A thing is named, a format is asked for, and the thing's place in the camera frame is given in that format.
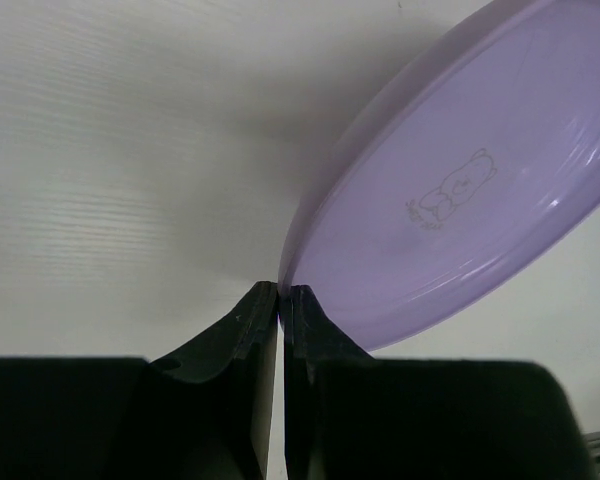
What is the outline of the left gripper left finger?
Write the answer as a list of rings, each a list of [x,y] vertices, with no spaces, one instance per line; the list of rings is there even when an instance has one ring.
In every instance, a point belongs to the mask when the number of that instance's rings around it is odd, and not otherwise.
[[[142,372],[116,439],[117,479],[263,479],[278,294],[258,282],[223,318]]]

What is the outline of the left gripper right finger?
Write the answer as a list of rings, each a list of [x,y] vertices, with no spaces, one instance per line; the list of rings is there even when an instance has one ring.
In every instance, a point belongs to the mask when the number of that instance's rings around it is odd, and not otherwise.
[[[291,288],[280,314],[289,478],[479,478],[452,390],[463,363],[376,359],[308,286]]]

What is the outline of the purple plate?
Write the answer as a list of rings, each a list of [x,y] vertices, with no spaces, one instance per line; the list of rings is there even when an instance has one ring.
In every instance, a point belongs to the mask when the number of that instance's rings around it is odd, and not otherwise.
[[[493,1],[403,68],[303,195],[278,288],[367,350],[455,315],[600,205],[600,1]]]

